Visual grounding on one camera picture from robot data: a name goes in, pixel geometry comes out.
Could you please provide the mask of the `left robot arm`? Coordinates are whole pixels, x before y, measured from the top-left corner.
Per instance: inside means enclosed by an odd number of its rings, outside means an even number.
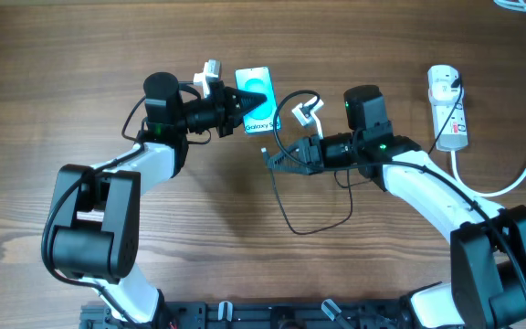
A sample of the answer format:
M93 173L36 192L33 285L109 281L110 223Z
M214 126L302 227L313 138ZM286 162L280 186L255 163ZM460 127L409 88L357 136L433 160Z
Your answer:
M156 72L143 83L146 108L132 149L95 165L67 164L57 176L41 239L41 259L63 283L93 289L120 328L175 328L163 293L136 265L142 195L184 166L190 133L227 136L266 102L263 93L206 79L197 91Z

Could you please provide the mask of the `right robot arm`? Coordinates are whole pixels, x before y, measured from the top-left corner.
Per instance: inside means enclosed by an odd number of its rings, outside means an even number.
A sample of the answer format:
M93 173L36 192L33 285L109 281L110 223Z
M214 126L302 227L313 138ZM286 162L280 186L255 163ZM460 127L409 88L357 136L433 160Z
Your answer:
M399 197L450 246L451 280L407 296L414 328L508 328L526 319L526 206L476 196L413 140L396 135L374 85L344 93L349 132L315 133L264 156L270 172L353 169Z

